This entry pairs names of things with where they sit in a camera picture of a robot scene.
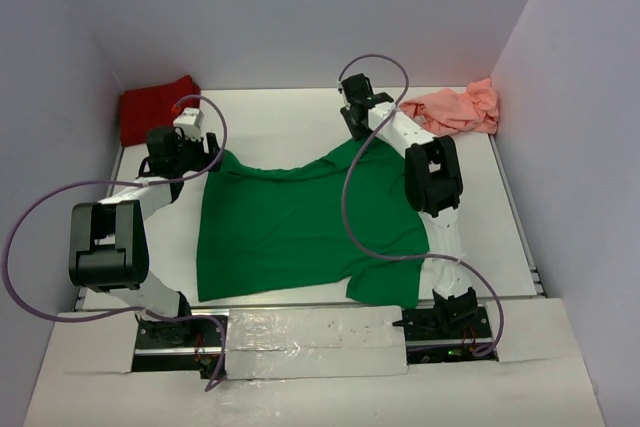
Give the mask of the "green t-shirt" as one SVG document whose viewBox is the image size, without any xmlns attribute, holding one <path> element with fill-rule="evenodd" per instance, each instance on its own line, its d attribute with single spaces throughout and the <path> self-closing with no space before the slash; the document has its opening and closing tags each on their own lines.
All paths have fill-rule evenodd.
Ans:
<svg viewBox="0 0 640 427">
<path fill-rule="evenodd" d="M 413 308 L 422 262 L 373 258 L 424 253 L 429 244 L 404 193 L 404 161 L 376 140 L 352 175 L 358 152 L 348 140 L 294 169 L 243 165 L 226 152 L 209 174 L 201 205 L 196 255 L 201 302 L 342 280 L 347 298 Z"/>
</svg>

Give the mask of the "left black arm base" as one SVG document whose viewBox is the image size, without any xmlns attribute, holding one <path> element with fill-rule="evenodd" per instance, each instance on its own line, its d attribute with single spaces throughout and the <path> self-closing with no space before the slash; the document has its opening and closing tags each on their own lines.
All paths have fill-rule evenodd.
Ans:
<svg viewBox="0 0 640 427">
<path fill-rule="evenodd" d="M 226 376 L 222 353 L 222 329 L 227 317 L 216 316 L 217 325 L 204 315 L 178 323 L 139 321 L 131 364 L 133 372 L 193 371 L 201 379 Z"/>
</svg>

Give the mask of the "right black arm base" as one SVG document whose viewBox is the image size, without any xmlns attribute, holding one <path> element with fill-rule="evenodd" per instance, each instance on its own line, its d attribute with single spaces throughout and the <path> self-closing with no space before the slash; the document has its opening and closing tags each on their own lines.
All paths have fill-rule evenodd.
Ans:
<svg viewBox="0 0 640 427">
<path fill-rule="evenodd" d="M 409 365 L 497 359 L 493 351 L 475 356 L 478 349 L 482 350 L 493 342 L 485 307 L 480 307 L 474 316 L 449 329 L 436 325 L 433 308 L 404 309 L 402 317 L 392 325 L 403 330 Z"/>
</svg>

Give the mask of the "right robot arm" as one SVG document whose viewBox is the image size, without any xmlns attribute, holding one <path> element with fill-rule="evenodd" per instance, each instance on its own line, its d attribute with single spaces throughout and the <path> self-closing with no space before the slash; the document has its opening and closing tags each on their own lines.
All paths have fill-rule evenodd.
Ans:
<svg viewBox="0 0 640 427">
<path fill-rule="evenodd" d="M 433 265 L 432 326 L 447 338 L 467 329 L 478 310 L 476 291 L 462 265 L 458 215 L 463 181 L 454 140 L 421 128 L 386 92 L 356 74 L 338 81 L 345 105 L 340 113 L 356 140 L 381 140 L 404 161 L 404 192 L 421 219 Z"/>
</svg>

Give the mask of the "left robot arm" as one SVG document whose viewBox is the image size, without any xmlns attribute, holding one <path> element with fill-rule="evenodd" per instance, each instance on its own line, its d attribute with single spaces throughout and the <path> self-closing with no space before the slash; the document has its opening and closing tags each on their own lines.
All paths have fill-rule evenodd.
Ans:
<svg viewBox="0 0 640 427">
<path fill-rule="evenodd" d="M 190 137 L 185 127 L 152 130 L 146 147 L 132 183 L 72 209 L 68 271 L 73 285 L 120 299 L 140 320 L 160 322 L 160 334 L 179 346 L 194 337 L 196 322 L 184 294 L 151 272 L 145 221 L 177 201 L 190 172 L 217 170 L 223 150 L 215 134 Z"/>
</svg>

